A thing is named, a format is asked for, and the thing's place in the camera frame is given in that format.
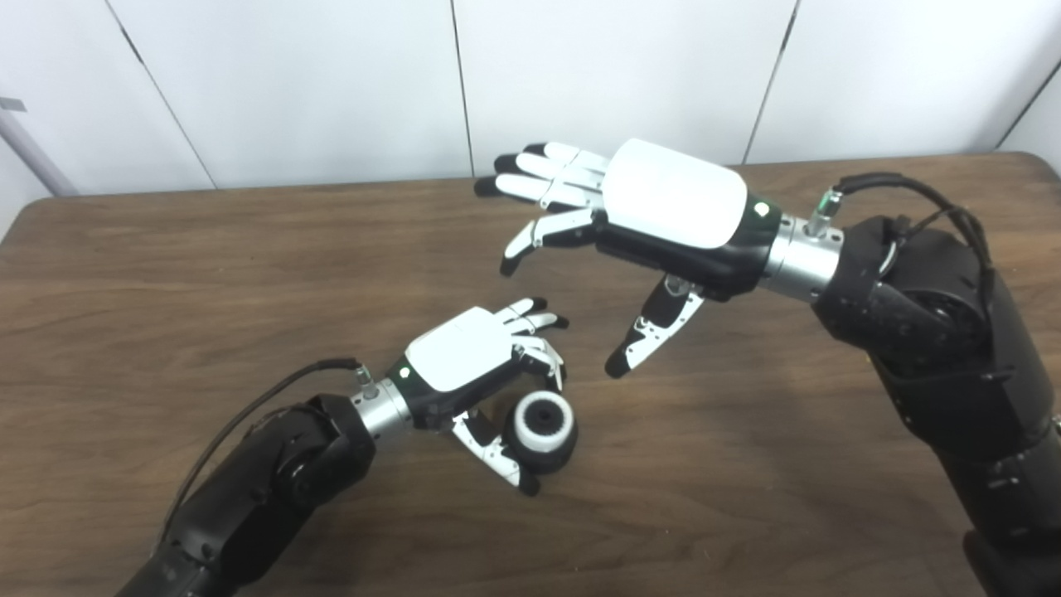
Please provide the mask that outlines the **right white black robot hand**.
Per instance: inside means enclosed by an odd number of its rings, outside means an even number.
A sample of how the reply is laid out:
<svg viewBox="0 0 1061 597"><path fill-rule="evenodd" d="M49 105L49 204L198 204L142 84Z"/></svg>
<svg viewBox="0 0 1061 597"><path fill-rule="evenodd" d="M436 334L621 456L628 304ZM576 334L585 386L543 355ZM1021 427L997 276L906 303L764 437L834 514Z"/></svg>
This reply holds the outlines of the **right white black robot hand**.
<svg viewBox="0 0 1061 597"><path fill-rule="evenodd" d="M728 166L637 139L610 158L555 141L532 144L497 158L494 174L473 190L543 211L508 243L504 276L534 250L584 246L662 274L606 361L614 379L648 359L705 301L750 294L782 216Z"/></svg>

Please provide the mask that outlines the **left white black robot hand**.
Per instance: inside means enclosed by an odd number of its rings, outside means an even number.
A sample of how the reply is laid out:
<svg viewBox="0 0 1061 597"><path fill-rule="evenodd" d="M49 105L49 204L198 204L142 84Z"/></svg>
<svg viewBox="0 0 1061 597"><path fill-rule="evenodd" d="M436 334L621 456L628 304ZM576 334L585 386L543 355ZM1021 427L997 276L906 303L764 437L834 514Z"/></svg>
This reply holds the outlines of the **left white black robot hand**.
<svg viewBox="0 0 1061 597"><path fill-rule="evenodd" d="M410 343L386 372L382 388L390 408L376 419L375 434L392 423L448 432L533 498L540 477L561 471L579 442L574 408L562 396L566 361L541 336L568 326L540 296L497 311L470 308L437 324ZM543 388L519 398L495 425L482 402L522 375L540 377Z"/></svg>

